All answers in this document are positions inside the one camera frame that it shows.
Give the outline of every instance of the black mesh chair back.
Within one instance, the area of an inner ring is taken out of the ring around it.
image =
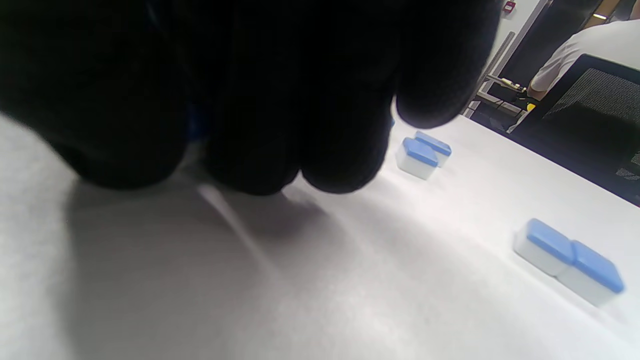
[[[511,137],[640,204],[640,71],[582,55]]]

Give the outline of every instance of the person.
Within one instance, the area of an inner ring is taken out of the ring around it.
[[[640,69],[640,0],[629,21],[612,22],[582,30],[567,40],[531,80],[527,95],[542,100],[582,54]]]

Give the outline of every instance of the gloved hand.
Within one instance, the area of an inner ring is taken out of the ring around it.
[[[255,195],[298,172],[327,192],[367,184],[392,96],[413,126],[450,121],[499,19],[496,0],[18,3],[0,4],[0,108],[81,176],[110,188],[169,176],[188,97],[209,121],[206,169]]]

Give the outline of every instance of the table surface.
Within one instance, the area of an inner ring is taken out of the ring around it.
[[[360,192],[258,199],[98,190],[0,119],[0,359],[637,359],[640,209],[465,118],[428,133],[428,181],[388,155]],[[516,256],[532,217],[627,291],[597,309]]]

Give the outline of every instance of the small plastic box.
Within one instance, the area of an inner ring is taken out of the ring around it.
[[[535,218],[516,234],[513,250],[551,276],[567,271],[575,260],[571,240]]]
[[[451,156],[451,147],[436,138],[417,131],[415,133],[415,139],[430,146],[436,152],[438,156],[438,167],[443,167],[444,163],[449,159],[449,156]]]
[[[572,241],[572,246],[575,262],[558,275],[558,281],[595,306],[605,304],[625,289],[614,263],[579,241]]]
[[[404,138],[396,153],[396,161],[401,170],[425,180],[438,167],[435,151],[412,138]]]

